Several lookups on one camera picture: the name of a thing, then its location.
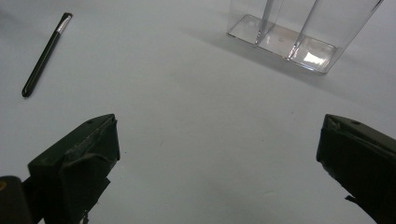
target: acrylic base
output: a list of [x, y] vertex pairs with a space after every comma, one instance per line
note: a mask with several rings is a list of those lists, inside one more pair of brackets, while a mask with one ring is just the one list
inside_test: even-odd
[[295, 47], [299, 33], [276, 24], [271, 24], [272, 28], [259, 39], [261, 22], [260, 18], [246, 15], [228, 31], [228, 35], [314, 72], [328, 72], [328, 65], [337, 50], [336, 47], [309, 36], [305, 36]]

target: clear acrylic holder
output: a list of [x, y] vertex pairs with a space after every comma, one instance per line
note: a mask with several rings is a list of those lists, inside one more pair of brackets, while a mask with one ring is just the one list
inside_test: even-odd
[[383, 0], [232, 0], [228, 35], [326, 74]]

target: pen tip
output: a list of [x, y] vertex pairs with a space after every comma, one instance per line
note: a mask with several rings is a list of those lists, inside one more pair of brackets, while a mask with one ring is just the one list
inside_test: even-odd
[[31, 94], [31, 93], [30, 93], [29, 91], [27, 91], [26, 89], [23, 89], [23, 90], [22, 90], [22, 96], [23, 96], [23, 97], [25, 97], [25, 98], [26, 98], [26, 97], [29, 97], [30, 94]]

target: black pen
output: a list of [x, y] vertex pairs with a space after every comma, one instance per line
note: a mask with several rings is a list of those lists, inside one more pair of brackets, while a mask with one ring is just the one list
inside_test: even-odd
[[41, 73], [46, 66], [47, 61], [50, 58], [52, 51], [55, 49], [56, 43], [61, 37], [64, 28], [66, 27], [67, 23], [72, 19], [73, 15], [71, 13], [65, 12], [59, 22], [58, 26], [56, 27], [55, 31], [53, 32], [52, 36], [49, 39], [49, 43], [44, 48], [43, 53], [41, 54], [40, 58], [38, 59], [37, 64], [35, 65], [35, 69], [33, 69], [32, 74], [27, 79], [27, 82], [22, 90], [23, 97], [29, 97], [33, 90], [35, 89], [35, 84], [37, 83], [38, 79], [41, 76]]

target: white table surface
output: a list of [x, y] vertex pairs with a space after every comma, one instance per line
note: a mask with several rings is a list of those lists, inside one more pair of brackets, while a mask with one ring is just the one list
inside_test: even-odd
[[[90, 223], [374, 223], [316, 162], [325, 114], [396, 137], [396, 2], [327, 76], [226, 36], [229, 0], [1, 0], [0, 175], [114, 113], [121, 159]], [[50, 35], [74, 14], [34, 93]]]

